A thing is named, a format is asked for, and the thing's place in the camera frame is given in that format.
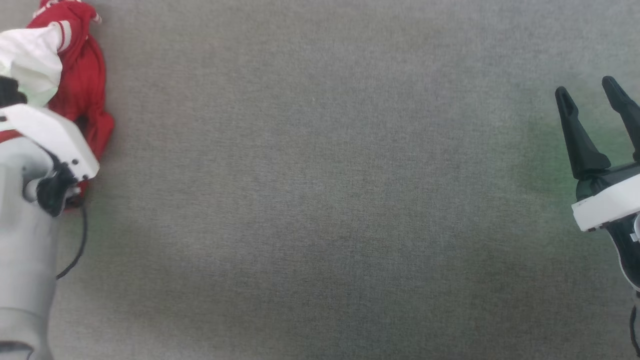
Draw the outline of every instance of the white fabric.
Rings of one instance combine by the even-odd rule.
[[[64,24],[0,33],[0,76],[16,79],[29,104],[45,106],[58,91]]]

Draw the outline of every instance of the red fabric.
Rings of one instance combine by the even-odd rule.
[[[86,118],[83,134],[95,157],[100,160],[111,138],[113,117],[104,110],[106,69],[98,42],[89,34],[92,20],[99,20],[95,9],[75,0],[41,0],[41,10],[27,28],[44,28],[52,22],[67,21],[71,31],[69,46],[60,52],[62,74],[58,93],[49,109],[76,121]]]

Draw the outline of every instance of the red garment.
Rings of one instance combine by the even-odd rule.
[[[49,102],[49,109],[72,121],[84,117],[86,124],[79,125],[100,160],[115,125],[104,110],[104,57],[98,42],[89,34],[91,21],[100,22],[100,17],[92,6],[76,0],[41,0],[40,6],[27,28],[44,28],[58,22],[63,29],[60,87]],[[84,192],[86,182],[81,183],[81,188]]]

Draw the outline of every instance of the gray fabric surface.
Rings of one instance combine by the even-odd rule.
[[[93,4],[117,128],[59,359],[633,358],[553,95],[631,159],[600,80],[640,99],[636,1]]]

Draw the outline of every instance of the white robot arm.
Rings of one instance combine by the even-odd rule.
[[[0,78],[0,93],[7,91],[17,83]],[[0,359],[50,360],[58,219],[99,165],[77,126],[47,109],[0,106],[6,130],[22,137],[0,143]]]

